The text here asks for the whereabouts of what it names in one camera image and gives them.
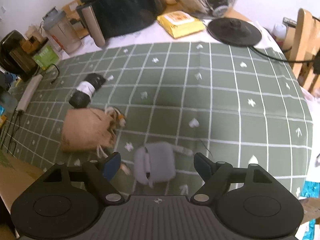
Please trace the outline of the black electric kettle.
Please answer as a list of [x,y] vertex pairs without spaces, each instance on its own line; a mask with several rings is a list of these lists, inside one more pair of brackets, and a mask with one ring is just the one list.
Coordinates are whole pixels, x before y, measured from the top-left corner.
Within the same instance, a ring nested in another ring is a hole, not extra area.
[[13,30],[1,40],[1,66],[7,72],[19,76],[23,82],[33,77],[37,63],[22,48],[23,35]]

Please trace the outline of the cardboard box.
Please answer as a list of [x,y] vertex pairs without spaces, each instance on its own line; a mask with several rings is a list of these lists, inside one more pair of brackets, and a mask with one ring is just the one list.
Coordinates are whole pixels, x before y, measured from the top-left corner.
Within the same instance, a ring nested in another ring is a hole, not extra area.
[[15,227],[10,217],[11,206],[42,174],[40,168],[1,152],[1,239],[16,239]]

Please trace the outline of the black kettle base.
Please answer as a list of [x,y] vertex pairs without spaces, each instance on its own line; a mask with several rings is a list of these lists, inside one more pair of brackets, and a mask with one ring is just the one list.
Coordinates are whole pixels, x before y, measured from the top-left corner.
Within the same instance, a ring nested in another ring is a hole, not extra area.
[[216,40],[236,47],[252,47],[262,39],[259,29],[237,18],[214,19],[208,23],[207,31]]

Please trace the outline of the yellow wet wipes pack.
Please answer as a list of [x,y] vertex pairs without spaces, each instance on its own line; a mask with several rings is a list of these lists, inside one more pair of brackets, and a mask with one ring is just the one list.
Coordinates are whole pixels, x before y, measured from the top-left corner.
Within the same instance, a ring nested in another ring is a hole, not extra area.
[[159,15],[157,22],[174,39],[201,32],[206,28],[201,20],[183,11]]

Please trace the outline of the wooden chair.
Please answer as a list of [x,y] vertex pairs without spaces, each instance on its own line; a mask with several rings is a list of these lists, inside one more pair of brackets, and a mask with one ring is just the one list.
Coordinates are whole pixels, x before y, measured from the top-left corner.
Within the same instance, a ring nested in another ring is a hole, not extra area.
[[310,94],[319,93],[319,19],[299,9],[297,25],[288,27],[283,50],[294,76]]

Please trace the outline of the brown drawstring pouch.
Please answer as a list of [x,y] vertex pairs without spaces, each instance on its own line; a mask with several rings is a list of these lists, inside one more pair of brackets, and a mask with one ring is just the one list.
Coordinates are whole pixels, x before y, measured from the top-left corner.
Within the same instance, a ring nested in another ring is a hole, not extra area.
[[115,107],[69,109],[61,130],[62,152],[87,152],[114,148],[116,129],[126,125],[126,117]]

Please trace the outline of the white power bank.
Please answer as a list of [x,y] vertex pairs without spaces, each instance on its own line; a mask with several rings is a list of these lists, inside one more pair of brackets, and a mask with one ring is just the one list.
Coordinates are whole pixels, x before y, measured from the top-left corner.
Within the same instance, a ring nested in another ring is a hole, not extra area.
[[18,112],[26,112],[28,105],[31,101],[31,98],[33,97],[36,89],[38,88],[41,80],[43,79],[43,76],[41,74],[38,74],[31,78],[31,81],[27,85],[22,97],[20,98],[16,111]]

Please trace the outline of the grey earbuds case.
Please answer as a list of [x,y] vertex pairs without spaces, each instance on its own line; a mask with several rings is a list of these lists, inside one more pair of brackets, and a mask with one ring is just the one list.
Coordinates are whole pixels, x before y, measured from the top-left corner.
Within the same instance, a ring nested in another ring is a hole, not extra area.
[[145,144],[136,150],[133,162],[136,181],[151,188],[176,176],[174,152],[167,142]]

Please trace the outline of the black cloth white band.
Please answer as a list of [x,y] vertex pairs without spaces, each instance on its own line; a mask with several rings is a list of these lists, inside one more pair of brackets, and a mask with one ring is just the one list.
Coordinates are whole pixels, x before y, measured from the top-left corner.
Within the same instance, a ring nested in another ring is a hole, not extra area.
[[100,74],[88,74],[76,87],[69,104],[74,108],[86,108],[91,102],[92,96],[105,82],[106,79]]

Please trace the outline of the black air fryer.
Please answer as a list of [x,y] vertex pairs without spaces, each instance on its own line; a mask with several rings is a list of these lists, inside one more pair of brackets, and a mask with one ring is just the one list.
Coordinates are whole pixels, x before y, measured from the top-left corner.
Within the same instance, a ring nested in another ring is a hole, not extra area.
[[109,38],[147,28],[167,6],[165,0],[80,1],[76,11],[98,47],[104,47]]

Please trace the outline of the grey lid shaker bottle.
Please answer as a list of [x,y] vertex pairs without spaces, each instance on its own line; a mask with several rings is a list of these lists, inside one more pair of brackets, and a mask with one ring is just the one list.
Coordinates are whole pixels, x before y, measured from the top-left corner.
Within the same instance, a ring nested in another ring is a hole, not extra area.
[[82,42],[71,25],[65,11],[53,7],[43,17],[43,28],[67,54],[78,50]]

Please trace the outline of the green label white jar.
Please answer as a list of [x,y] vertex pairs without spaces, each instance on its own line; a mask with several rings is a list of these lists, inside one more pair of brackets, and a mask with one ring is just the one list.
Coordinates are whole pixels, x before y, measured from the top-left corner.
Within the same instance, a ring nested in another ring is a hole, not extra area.
[[47,70],[51,65],[58,63],[59,56],[52,48],[49,42],[47,42],[38,52],[36,52],[32,59],[42,70]]

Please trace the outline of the green grid tablecloth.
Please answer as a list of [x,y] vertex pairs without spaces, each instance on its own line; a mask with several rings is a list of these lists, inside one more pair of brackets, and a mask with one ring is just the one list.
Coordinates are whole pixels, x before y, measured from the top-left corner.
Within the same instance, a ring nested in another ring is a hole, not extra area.
[[106,79],[90,106],[126,116],[114,149],[128,168],[141,146],[167,142],[235,167],[259,164],[300,196],[312,118],[290,66],[220,43],[134,44],[68,58],[46,72],[20,118],[8,116],[2,150],[43,170],[94,159],[60,150],[69,99],[90,73]]

